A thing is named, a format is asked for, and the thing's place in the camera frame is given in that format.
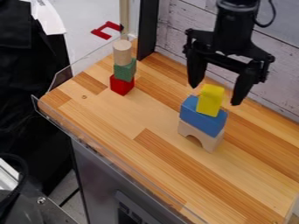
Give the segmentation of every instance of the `red block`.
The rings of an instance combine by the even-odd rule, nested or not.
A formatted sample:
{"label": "red block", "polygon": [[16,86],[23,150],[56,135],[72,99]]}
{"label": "red block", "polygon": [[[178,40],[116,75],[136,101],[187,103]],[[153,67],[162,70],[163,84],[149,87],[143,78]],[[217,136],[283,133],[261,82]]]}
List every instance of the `red block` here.
{"label": "red block", "polygon": [[125,80],[117,80],[114,75],[110,76],[110,88],[119,95],[127,94],[135,85],[135,79],[131,82]]}
{"label": "red block", "polygon": [[122,31],[122,26],[121,25],[118,25],[118,24],[115,24],[115,23],[112,23],[110,21],[107,21],[103,26],[101,26],[99,29],[95,29],[93,31],[91,31],[91,33],[93,33],[94,35],[100,37],[100,38],[103,38],[105,40],[108,40],[111,38],[111,35],[109,34],[106,34],[105,32],[103,32],[103,30],[105,28],[111,28],[111,29],[114,29],[118,32],[121,32]]}

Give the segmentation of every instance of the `white wall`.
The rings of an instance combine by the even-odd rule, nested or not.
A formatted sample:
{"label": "white wall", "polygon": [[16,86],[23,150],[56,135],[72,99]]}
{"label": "white wall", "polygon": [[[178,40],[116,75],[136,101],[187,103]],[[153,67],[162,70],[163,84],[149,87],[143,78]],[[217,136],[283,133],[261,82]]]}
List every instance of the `white wall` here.
{"label": "white wall", "polygon": [[[182,54],[186,41],[184,31],[188,28],[212,31],[216,18],[214,2],[161,0],[156,50],[185,64]],[[277,2],[281,15],[275,24],[262,32],[258,29],[253,35],[254,43],[272,53],[276,62],[271,65],[268,81],[256,85],[249,97],[299,122],[299,49],[296,47],[299,46],[299,1]],[[264,7],[261,9],[262,21],[269,19],[270,13]],[[209,66],[207,75],[230,88],[237,77],[217,66]]]}

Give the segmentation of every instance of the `blue block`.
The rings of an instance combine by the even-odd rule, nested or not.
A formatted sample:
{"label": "blue block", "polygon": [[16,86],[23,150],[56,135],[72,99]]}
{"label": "blue block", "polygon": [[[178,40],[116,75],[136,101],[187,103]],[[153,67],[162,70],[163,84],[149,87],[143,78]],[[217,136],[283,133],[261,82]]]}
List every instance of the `blue block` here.
{"label": "blue block", "polygon": [[197,113],[197,105],[198,97],[190,95],[181,106],[180,118],[210,137],[216,137],[226,124],[227,112],[221,109],[217,117],[211,117]]}

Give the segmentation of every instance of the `yellow block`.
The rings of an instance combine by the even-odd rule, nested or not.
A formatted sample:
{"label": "yellow block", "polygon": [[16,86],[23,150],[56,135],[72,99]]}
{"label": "yellow block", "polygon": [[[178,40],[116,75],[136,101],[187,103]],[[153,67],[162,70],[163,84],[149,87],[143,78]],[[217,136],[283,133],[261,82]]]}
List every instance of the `yellow block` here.
{"label": "yellow block", "polygon": [[197,112],[207,116],[218,116],[224,93],[223,87],[205,84],[198,98]]}

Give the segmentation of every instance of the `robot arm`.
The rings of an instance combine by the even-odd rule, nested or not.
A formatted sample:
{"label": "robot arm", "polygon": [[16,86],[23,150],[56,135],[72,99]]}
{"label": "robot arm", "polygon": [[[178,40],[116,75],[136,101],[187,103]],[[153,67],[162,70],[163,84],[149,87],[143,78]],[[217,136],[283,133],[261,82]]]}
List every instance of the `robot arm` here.
{"label": "robot arm", "polygon": [[[275,57],[256,46],[252,40],[254,25],[260,24],[256,17],[260,8],[260,0],[218,0],[219,13],[214,31],[196,31],[189,29],[185,32],[187,43],[184,54],[187,58],[188,76],[190,85],[195,88],[204,78],[207,64],[239,74],[233,90],[232,105],[240,105],[248,95],[254,84],[265,82],[268,69]],[[229,55],[245,56],[249,63],[231,59]]]}

